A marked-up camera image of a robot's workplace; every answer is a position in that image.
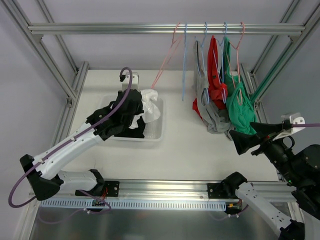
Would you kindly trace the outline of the white tank top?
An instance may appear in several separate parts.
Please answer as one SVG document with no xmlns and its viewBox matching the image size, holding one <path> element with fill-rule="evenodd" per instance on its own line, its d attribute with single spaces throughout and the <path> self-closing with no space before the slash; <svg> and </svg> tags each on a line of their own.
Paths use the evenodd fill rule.
<svg viewBox="0 0 320 240">
<path fill-rule="evenodd" d="M 158 100 L 158 92 L 154 89 L 143 89 L 140 91 L 142 96 L 143 113 L 135 115 L 130 125 L 130 129 L 138 128 L 138 120 L 143 119 L 145 124 L 156 121 L 160 116 L 161 112 L 155 105 Z"/>
</svg>

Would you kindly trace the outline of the black tank top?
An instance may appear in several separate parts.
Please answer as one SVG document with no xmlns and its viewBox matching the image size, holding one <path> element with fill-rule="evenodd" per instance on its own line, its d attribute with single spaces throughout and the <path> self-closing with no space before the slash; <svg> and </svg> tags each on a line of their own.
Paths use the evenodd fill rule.
<svg viewBox="0 0 320 240">
<path fill-rule="evenodd" d="M 115 137 L 121 138 L 137 138 L 137 139 L 144 139 L 144 130 L 146 127 L 146 123 L 144 122 L 143 118 L 140 117 L 137 121 L 137 127 L 134 129 L 128 128 L 125 131 L 121 132 L 120 134 L 116 134 Z"/>
</svg>

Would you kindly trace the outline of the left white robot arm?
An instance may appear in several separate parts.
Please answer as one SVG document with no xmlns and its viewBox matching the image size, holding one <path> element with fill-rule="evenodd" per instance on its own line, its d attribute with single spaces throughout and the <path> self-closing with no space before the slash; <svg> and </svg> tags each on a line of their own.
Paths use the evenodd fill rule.
<svg viewBox="0 0 320 240">
<path fill-rule="evenodd" d="M 36 199 L 44 201 L 61 191 L 100 197 L 106 183 L 98 170 L 68 172 L 63 168 L 93 146 L 127 131 L 134 117 L 143 112 L 142 95 L 138 90 L 119 91 L 116 100 L 94 111 L 71 136 L 47 152 L 21 157 L 20 163 Z"/>
</svg>

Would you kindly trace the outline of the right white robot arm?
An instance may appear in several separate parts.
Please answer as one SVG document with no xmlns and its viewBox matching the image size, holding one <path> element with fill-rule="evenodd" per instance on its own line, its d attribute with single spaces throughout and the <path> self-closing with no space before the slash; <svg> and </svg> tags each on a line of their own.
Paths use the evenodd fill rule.
<svg viewBox="0 0 320 240">
<path fill-rule="evenodd" d="M 311 144 L 294 154 L 293 134 L 318 123 L 306 123 L 302 116 L 289 117 L 278 124 L 252 122 L 255 134 L 236 130 L 230 136 L 239 155 L 251 148 L 253 156 L 263 154 L 282 175 L 281 186 L 286 197 L 278 191 L 264 193 L 241 173 L 234 172 L 219 184 L 228 198 L 237 198 L 254 210 L 280 240 L 318 240 L 320 238 L 320 146 Z"/>
</svg>

